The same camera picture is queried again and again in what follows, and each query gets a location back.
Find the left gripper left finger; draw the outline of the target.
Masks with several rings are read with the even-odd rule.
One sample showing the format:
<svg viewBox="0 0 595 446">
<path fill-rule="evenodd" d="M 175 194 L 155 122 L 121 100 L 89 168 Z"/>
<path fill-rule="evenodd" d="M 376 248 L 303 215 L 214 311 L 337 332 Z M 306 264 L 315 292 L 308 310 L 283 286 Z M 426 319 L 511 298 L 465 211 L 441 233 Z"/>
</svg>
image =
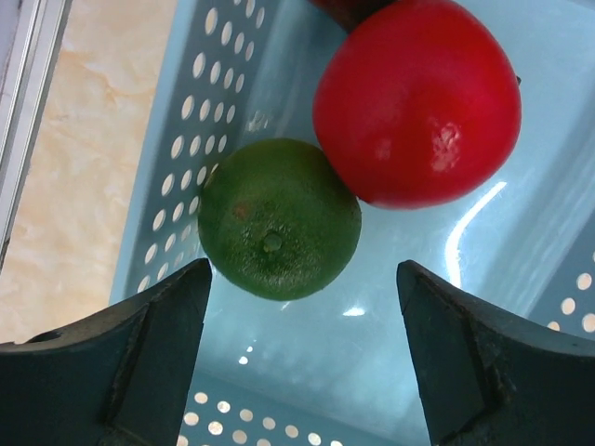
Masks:
<svg viewBox="0 0 595 446">
<path fill-rule="evenodd" d="M 173 445 L 212 281 L 197 259 L 80 321 L 1 346 L 5 445 Z"/>
</svg>

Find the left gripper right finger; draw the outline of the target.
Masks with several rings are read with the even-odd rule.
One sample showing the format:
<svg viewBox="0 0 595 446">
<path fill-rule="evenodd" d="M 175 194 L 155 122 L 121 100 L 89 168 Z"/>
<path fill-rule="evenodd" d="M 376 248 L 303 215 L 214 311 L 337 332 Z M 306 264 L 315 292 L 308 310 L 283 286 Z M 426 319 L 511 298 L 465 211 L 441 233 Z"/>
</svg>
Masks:
<svg viewBox="0 0 595 446">
<path fill-rule="evenodd" d="M 396 283 L 433 445 L 591 445 L 594 343 L 466 293 L 413 260 Z"/>
</svg>

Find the light blue plastic basket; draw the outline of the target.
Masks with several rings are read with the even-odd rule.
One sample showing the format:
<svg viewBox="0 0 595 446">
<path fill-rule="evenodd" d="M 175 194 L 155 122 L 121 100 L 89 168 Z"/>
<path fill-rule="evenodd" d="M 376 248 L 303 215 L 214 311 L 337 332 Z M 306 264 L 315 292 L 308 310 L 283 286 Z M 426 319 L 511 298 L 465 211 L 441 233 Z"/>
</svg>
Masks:
<svg viewBox="0 0 595 446">
<path fill-rule="evenodd" d="M 522 132 L 469 195 L 364 205 L 356 253 L 294 303 L 213 277 L 179 445 L 426 445 L 397 288 L 413 259 L 550 329 L 594 336 L 594 5 L 468 1 L 521 78 Z M 307 1 L 181 1 L 132 191 L 112 302 L 203 254 L 199 193 L 263 138 L 315 141 L 311 105 L 344 32 Z"/>
</svg>

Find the green toy lime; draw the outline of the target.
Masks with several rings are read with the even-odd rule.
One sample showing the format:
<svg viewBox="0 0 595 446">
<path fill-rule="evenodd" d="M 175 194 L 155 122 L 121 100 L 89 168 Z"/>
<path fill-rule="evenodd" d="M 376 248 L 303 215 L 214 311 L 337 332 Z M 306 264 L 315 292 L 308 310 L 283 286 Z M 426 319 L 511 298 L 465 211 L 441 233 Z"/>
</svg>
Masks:
<svg viewBox="0 0 595 446">
<path fill-rule="evenodd" d="M 324 153 L 292 138 L 249 144 L 206 180 L 198 233 L 218 272 L 254 295 L 300 299 L 352 259 L 362 211 Z"/>
</svg>

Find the red toy apple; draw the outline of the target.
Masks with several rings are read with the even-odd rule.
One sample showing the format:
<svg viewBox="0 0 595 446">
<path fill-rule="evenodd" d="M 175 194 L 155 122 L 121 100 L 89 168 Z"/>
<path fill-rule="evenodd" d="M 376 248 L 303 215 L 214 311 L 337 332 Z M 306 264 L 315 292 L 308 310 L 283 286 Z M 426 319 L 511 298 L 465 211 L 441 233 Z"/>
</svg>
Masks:
<svg viewBox="0 0 595 446">
<path fill-rule="evenodd" d="M 521 92 L 501 45 L 453 1 L 397 1 L 328 63 L 312 108 L 329 162 L 363 201 L 415 209 L 475 190 L 511 155 Z"/>
</svg>

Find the small dark red toy fruit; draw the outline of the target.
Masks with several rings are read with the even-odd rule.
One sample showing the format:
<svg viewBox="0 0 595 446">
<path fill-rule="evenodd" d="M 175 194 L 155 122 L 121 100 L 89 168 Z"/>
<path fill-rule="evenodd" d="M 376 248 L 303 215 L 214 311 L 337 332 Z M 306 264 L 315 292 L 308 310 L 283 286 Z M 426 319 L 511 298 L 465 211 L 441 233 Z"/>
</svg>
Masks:
<svg viewBox="0 0 595 446">
<path fill-rule="evenodd" d="M 347 33 L 394 0 L 310 0 Z"/>
</svg>

